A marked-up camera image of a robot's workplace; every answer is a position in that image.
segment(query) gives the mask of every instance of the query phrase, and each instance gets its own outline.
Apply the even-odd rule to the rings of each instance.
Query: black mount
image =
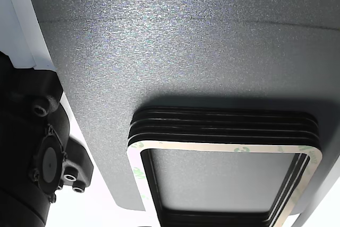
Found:
[[[55,191],[90,186],[94,165],[69,137],[55,72],[15,69],[0,52],[0,227],[43,227]]]

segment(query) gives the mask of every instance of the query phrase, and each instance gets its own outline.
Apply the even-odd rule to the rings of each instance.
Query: textured plastic surface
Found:
[[[303,211],[338,157],[340,0],[32,2],[119,206],[143,210],[125,153],[141,105],[313,114],[324,159],[294,213]]]
[[[161,149],[152,152],[162,205],[202,212],[269,211],[293,157]]]

